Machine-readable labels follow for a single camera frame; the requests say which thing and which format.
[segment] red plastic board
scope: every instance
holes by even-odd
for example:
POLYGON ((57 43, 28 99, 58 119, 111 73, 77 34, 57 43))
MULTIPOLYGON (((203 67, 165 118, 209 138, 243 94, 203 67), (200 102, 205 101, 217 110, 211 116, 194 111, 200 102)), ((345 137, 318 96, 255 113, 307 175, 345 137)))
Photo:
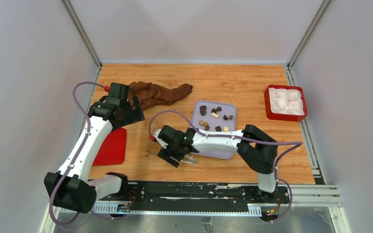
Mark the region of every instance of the red plastic board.
POLYGON ((117 165, 125 160, 126 129, 112 131, 103 141, 93 166, 117 165))

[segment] red bin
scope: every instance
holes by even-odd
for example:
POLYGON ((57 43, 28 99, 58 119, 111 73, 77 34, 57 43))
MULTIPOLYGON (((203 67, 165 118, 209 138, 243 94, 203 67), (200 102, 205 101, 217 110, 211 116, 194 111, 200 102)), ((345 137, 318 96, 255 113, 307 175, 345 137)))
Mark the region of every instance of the red bin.
POLYGON ((306 104, 305 104, 304 92, 303 92, 302 88, 300 88, 298 86, 269 85, 267 87, 267 90, 265 90, 265 92, 264 92, 264 97, 265 97, 265 108, 267 110, 267 117, 268 117, 268 119, 301 122, 308 115, 308 110, 307 110, 306 104), (298 115, 273 113, 271 111, 270 92, 268 90, 268 88, 270 88, 270 87, 275 88, 275 89, 282 88, 282 89, 287 89, 287 90, 291 90, 291 89, 299 90, 301 92, 301 100, 303 102, 305 115, 298 116, 298 115))

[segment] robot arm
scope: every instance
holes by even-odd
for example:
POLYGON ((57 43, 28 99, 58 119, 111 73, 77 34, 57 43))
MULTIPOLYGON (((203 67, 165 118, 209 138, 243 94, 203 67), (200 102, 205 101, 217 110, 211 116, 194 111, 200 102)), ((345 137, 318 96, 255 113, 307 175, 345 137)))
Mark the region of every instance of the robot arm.
POLYGON ((276 176, 274 169, 278 146, 256 144, 252 147, 248 141, 236 138, 237 136, 256 139, 260 141, 276 142, 266 133, 254 125, 246 125, 244 130, 234 132, 209 132, 187 129, 184 133, 165 125, 154 133, 156 141, 162 146, 158 157, 164 159, 174 167, 178 167, 184 156, 191 152, 208 150, 227 151, 238 153, 246 164, 258 173, 258 188, 262 192, 273 193, 276 188, 276 176))
POLYGON ((52 192, 56 192, 53 205, 86 214, 92 209, 96 200, 109 194, 127 194, 128 178, 122 174, 110 172, 105 177, 92 181, 88 181, 88 176, 92 163, 108 134, 122 126, 145 119, 135 95, 134 105, 130 105, 127 99, 128 90, 129 86, 111 84, 108 96, 102 97, 89 109, 90 134, 76 160, 73 161, 73 157, 82 146, 88 124, 85 125, 71 154, 58 171, 48 172, 45 176, 44 184, 49 196, 52 192), (59 189, 55 190, 58 181, 69 167, 71 168, 69 173, 59 189))

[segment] brown towel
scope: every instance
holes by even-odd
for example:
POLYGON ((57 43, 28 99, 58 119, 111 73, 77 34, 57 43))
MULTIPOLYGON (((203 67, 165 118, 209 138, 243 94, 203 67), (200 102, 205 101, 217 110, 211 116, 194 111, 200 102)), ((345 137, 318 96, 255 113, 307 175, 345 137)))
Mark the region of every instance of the brown towel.
MULTIPOLYGON (((182 100, 192 92, 192 85, 182 84, 181 86, 173 89, 168 89, 163 86, 144 83, 144 82, 133 82, 129 84, 138 96, 139 102, 141 103, 142 110, 145 110, 154 105, 173 105, 178 100, 182 100)), ((132 104, 132 91, 128 94, 128 99, 132 104)))

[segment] lavender tray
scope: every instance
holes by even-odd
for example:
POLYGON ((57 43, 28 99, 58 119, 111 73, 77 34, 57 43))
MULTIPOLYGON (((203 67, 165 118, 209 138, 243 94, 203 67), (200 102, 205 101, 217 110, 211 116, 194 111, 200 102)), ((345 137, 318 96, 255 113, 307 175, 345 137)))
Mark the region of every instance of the lavender tray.
MULTIPOLYGON (((208 131, 214 131, 215 127, 221 126, 221 129, 223 131, 224 127, 228 127, 229 131, 235 131, 235 124, 237 120, 237 108, 228 103, 220 103, 220 102, 212 102, 212 101, 206 101, 206 100, 199 100, 194 105, 194 112, 192 113, 192 124, 194 124, 195 127, 198 129, 204 129, 204 126, 199 125, 198 121, 203 120, 208 122, 209 124, 209 130, 208 131), (200 107, 202 105, 206 106, 206 114, 205 116, 202 116, 200 113, 200 107), (218 118, 215 118, 211 115, 211 110, 213 108, 221 107, 222 110, 217 112, 219 115, 218 118), (223 116, 226 115, 229 117, 229 115, 233 115, 234 118, 232 120, 224 120, 223 116)), ((230 159, 233 155, 233 153, 230 152, 224 152, 224 151, 202 151, 201 153, 193 153, 197 155, 203 155, 203 156, 209 156, 219 159, 230 159)))

